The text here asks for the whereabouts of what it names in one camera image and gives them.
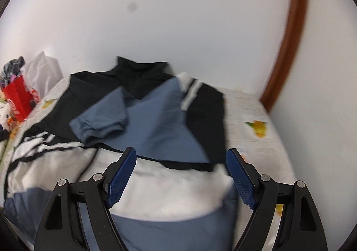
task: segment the red bag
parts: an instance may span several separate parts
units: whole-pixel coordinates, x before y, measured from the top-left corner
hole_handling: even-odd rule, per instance
[[[34,105],[32,94],[26,87],[22,75],[2,90],[14,111],[17,121],[24,121]]]

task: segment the clothing pile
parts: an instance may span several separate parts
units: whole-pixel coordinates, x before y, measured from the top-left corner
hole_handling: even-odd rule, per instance
[[[21,67],[24,66],[24,57],[13,59],[6,63],[0,73],[0,88],[4,89],[21,75]]]
[[[237,192],[224,167],[223,95],[167,66],[119,57],[108,72],[73,74],[52,111],[24,133],[7,172],[4,214],[30,242],[59,179],[87,180],[130,146],[139,158],[110,209],[128,250],[231,250]],[[98,250],[86,205],[80,209]]]

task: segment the blue gripper pad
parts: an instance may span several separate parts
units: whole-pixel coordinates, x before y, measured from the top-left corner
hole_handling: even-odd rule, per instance
[[[254,210],[257,201],[254,199],[253,184],[232,150],[227,151],[226,163],[243,203]]]
[[[128,156],[125,158],[122,165],[119,167],[115,176],[109,183],[108,199],[106,204],[108,208],[111,208],[115,203],[117,203],[123,194],[126,184],[129,181],[131,174],[133,173],[134,167],[136,165],[136,151],[132,149]]]

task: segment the metal screw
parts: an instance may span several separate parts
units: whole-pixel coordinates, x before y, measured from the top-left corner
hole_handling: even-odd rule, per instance
[[[260,176],[260,179],[261,179],[262,181],[270,181],[270,176],[268,176],[267,174],[262,174],[262,175]]]
[[[94,179],[95,181],[100,181],[102,178],[103,178],[103,175],[102,175],[102,174],[95,174],[95,175],[93,176],[93,179]]]
[[[301,187],[301,188],[305,187],[305,183],[303,181],[297,181],[296,184],[298,187]]]
[[[57,182],[57,184],[58,184],[59,186],[63,186],[64,184],[66,184],[66,180],[65,180],[64,178],[62,178],[62,179],[60,179],[60,180]]]

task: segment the white stripe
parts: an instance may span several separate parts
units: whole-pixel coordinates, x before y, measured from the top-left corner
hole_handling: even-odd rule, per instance
[[[37,134],[36,137],[42,137],[43,135],[46,135],[46,134],[48,134],[48,132],[44,131],[44,132]]]
[[[37,134],[36,136],[25,137],[25,138],[24,138],[24,142],[25,142],[25,141],[29,141],[30,139],[34,139],[34,138],[36,138],[36,137],[42,137],[42,136],[44,136],[44,135],[46,135],[46,134],[48,134],[48,132],[44,131],[44,132],[41,132],[41,133]]]
[[[181,88],[181,91],[186,92],[187,89],[190,87],[190,84],[193,80],[187,73],[182,72],[176,75],[177,79],[179,80],[179,85]]]
[[[77,142],[77,141],[71,141],[68,143],[56,143],[53,145],[45,145],[45,144],[41,144],[38,148],[37,148],[37,152],[41,152],[44,150],[51,150],[51,149],[57,149],[57,148],[70,148],[70,147],[81,147],[84,146],[83,143],[81,142]]]
[[[56,143],[53,145],[45,145],[41,144],[37,149],[31,150],[28,154],[26,154],[26,157],[29,158],[30,156],[34,156],[35,154],[42,152],[44,150],[56,150],[57,148],[70,148],[70,147],[81,147],[84,146],[84,144],[77,142],[77,141],[72,141],[68,143]]]
[[[56,135],[54,134],[50,134],[49,137],[47,137],[47,139],[44,142],[51,142],[53,140],[53,138],[55,138]]]
[[[197,91],[199,90],[199,88],[201,86],[202,86],[202,82],[200,80],[194,81],[194,83],[191,86],[191,88],[189,89],[189,92],[187,93],[186,97],[181,102],[181,110],[187,111],[187,109],[191,105],[192,101],[196,98]]]
[[[18,158],[21,158],[26,155],[28,151],[31,149],[35,148],[37,145],[42,143],[43,138],[42,137],[36,137],[30,141],[26,141],[21,143],[18,147],[16,147],[14,154],[12,156],[11,161],[15,161]]]

